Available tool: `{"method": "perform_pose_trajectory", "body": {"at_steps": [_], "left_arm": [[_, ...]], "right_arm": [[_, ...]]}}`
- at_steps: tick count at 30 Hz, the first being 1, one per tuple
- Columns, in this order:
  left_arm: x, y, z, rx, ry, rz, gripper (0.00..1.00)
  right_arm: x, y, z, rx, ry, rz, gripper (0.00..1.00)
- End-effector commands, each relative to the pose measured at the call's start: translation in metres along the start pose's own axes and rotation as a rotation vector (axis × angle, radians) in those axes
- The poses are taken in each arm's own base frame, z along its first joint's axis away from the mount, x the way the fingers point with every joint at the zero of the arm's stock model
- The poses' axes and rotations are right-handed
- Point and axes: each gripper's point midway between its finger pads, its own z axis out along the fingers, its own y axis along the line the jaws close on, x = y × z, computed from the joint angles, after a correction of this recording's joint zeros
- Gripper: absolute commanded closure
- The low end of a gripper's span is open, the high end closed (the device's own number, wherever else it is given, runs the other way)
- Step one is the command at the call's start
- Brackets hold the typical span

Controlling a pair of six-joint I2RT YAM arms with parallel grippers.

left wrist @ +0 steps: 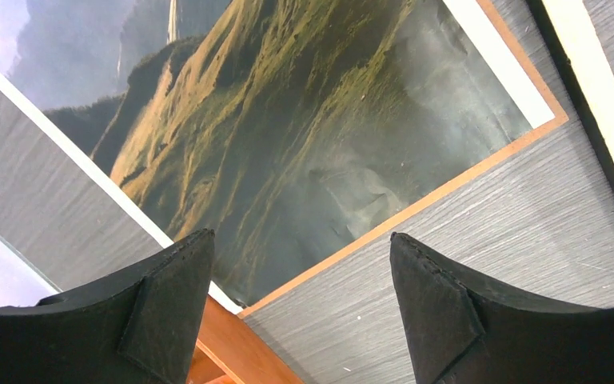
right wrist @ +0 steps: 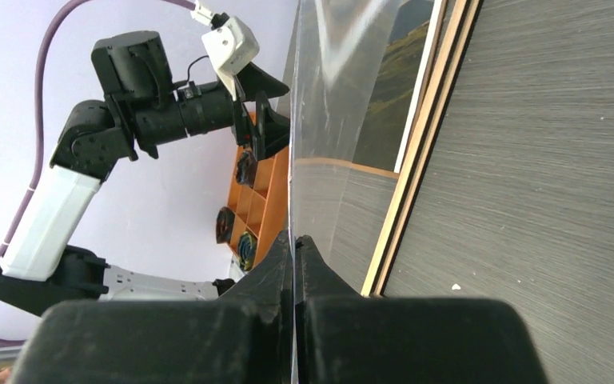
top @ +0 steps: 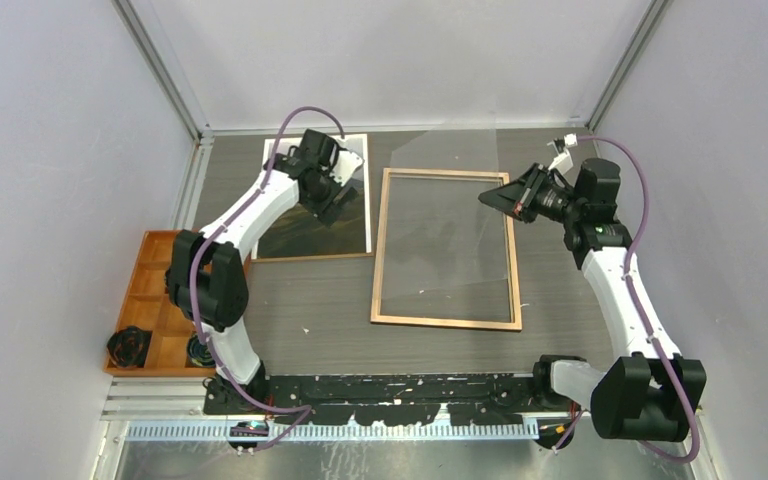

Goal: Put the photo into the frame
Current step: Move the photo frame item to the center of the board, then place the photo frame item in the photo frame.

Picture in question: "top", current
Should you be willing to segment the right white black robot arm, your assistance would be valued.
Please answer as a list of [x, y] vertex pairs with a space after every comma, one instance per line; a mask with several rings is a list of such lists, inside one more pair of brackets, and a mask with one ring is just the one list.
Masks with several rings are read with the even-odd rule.
[[513, 220], [543, 217], [563, 226], [565, 247], [596, 296], [616, 357], [600, 371], [579, 356], [541, 356], [530, 385], [534, 403], [549, 411], [576, 403], [603, 439], [678, 443], [698, 431], [692, 419], [707, 374], [701, 361], [680, 352], [654, 311], [634, 240], [616, 215], [620, 187], [617, 164], [590, 158], [573, 183], [533, 164], [478, 200]]

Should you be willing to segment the black wooden picture frame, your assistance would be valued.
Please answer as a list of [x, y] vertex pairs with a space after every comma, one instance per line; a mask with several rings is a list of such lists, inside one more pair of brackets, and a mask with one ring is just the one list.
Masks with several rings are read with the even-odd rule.
[[508, 180], [493, 171], [384, 170], [372, 323], [522, 330], [513, 222], [478, 200]]

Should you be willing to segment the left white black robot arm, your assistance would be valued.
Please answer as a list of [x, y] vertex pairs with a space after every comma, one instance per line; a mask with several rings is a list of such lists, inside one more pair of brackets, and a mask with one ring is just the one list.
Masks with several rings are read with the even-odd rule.
[[228, 400], [253, 414], [268, 394], [266, 367], [244, 323], [249, 288], [244, 261], [286, 212], [303, 206], [332, 225], [357, 195], [364, 158], [345, 141], [308, 129], [287, 150], [275, 141], [254, 184], [219, 218], [198, 232], [175, 236], [165, 274], [170, 302], [194, 325], [200, 344], [229, 386]]

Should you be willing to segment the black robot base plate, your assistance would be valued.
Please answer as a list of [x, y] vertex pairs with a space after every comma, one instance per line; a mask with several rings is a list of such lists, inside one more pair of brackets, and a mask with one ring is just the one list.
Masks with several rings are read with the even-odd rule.
[[456, 426], [513, 425], [526, 414], [578, 414], [571, 400], [530, 374], [275, 375], [245, 400], [218, 375], [202, 381], [207, 415], [264, 415], [279, 425], [425, 426], [447, 414]]

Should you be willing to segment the mountain landscape photo board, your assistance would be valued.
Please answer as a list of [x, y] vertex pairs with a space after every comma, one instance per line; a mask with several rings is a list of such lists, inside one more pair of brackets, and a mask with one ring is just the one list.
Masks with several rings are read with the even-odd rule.
[[299, 200], [253, 248], [255, 260], [361, 255], [371, 251], [366, 137], [307, 131], [265, 142], [264, 159], [298, 182]]

